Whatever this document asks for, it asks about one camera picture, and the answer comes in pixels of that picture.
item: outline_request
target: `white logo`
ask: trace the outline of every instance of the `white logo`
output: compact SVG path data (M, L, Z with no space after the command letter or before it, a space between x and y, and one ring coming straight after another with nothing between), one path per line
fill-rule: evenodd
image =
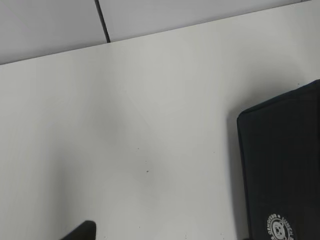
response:
M271 240L295 240L289 222L279 214L271 214L266 221L266 230Z

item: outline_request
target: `white table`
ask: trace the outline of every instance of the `white table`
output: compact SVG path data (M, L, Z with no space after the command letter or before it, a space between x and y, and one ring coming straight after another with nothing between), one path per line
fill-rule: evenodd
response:
M320 77L313 0L0 66L0 238L248 235L236 117Z

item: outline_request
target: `black pouch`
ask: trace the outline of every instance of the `black pouch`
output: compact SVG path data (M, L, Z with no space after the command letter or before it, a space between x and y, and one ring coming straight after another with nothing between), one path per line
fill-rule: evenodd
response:
M320 240L320 80L237 119L253 240Z

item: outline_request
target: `circular emblem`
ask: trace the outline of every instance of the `circular emblem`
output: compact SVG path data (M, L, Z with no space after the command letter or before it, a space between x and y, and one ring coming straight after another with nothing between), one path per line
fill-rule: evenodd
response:
M271 214L266 221L271 240L296 240L289 222L279 214Z

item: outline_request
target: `black object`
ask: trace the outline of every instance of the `black object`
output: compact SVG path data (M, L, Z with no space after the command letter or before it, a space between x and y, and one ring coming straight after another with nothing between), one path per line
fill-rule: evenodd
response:
M94 221L85 221L61 240L95 240L96 230Z
M106 26L106 21L105 21L104 15L101 10L100 2L99 2L99 0L94 0L94 3L95 3L95 7L96 7L96 10L97 10L99 18L100 18L100 22L101 22L102 29L104 32L106 43L108 44L108 43L110 43L110 37L109 37L109 33L107 30L107 26Z
M239 115L251 239L320 239L319 116L320 80Z

